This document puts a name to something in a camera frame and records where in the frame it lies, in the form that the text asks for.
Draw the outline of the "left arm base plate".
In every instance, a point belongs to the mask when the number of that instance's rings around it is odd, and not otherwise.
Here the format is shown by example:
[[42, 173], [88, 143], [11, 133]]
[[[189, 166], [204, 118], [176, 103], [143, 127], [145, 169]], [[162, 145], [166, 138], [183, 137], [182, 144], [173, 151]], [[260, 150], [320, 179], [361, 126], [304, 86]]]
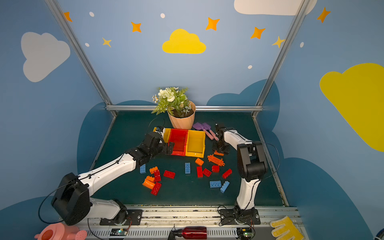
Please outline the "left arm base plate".
[[100, 220], [100, 226], [138, 226], [142, 219], [142, 210], [120, 210], [118, 214], [112, 218], [102, 218]]

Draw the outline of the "orange lego brick small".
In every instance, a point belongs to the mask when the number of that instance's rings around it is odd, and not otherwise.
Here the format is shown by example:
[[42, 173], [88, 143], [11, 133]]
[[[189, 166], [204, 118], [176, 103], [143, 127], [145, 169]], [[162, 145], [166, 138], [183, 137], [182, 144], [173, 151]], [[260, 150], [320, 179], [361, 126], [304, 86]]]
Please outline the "orange lego brick small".
[[217, 156], [224, 156], [225, 154], [224, 153], [219, 153], [217, 151], [214, 152], [214, 155], [217, 155]]

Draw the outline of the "orange lego fence piece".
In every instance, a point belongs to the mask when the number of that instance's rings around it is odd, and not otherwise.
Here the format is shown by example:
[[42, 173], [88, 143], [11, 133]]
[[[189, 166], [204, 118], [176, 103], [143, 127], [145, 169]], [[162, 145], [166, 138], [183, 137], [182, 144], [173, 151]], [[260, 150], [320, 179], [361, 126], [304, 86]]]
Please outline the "orange lego fence piece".
[[208, 155], [207, 158], [208, 158], [209, 162], [211, 162], [213, 164], [216, 164], [220, 167], [225, 166], [223, 159], [219, 159], [219, 158], [215, 157], [214, 155]]

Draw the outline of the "orange curved lego piece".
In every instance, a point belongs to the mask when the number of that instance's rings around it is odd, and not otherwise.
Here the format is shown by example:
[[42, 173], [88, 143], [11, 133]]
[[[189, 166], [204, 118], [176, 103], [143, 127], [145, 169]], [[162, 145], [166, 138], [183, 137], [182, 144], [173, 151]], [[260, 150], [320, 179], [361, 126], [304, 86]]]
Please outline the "orange curved lego piece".
[[150, 190], [152, 190], [154, 188], [154, 186], [156, 185], [156, 182], [155, 182], [155, 178], [154, 177], [151, 177], [151, 176], [147, 176], [144, 180], [144, 182], [142, 183], [142, 185]]

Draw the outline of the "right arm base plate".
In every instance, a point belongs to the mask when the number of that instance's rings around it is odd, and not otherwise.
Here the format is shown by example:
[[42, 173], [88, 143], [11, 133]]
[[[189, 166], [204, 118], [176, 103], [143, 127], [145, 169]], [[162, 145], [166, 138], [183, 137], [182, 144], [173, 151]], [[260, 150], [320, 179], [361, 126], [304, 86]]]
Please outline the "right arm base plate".
[[219, 209], [221, 221], [220, 226], [224, 225], [260, 225], [261, 219], [258, 210], [251, 208], [249, 210]]

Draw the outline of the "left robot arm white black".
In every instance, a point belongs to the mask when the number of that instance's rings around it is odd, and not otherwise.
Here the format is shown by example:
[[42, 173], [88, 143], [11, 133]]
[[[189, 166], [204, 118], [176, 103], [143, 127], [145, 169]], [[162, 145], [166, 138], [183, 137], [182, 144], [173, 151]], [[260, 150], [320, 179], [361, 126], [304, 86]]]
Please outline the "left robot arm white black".
[[65, 175], [51, 201], [52, 207], [69, 226], [83, 219], [101, 219], [113, 225], [123, 225], [129, 218], [124, 204], [92, 196], [103, 186], [148, 163], [157, 155], [171, 155], [175, 144], [166, 143], [163, 136], [163, 133], [148, 133], [139, 146], [128, 149], [115, 160], [80, 175]]

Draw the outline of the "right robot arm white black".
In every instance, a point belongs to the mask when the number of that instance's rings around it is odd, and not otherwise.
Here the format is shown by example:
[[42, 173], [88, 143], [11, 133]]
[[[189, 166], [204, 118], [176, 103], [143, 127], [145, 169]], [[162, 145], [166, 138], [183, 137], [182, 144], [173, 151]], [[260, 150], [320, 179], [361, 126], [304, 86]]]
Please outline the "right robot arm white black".
[[236, 217], [248, 217], [255, 214], [255, 196], [257, 188], [268, 172], [267, 158], [261, 142], [251, 141], [237, 130], [215, 124], [217, 143], [214, 150], [228, 153], [229, 147], [237, 151], [237, 169], [241, 177], [239, 195], [234, 208]]

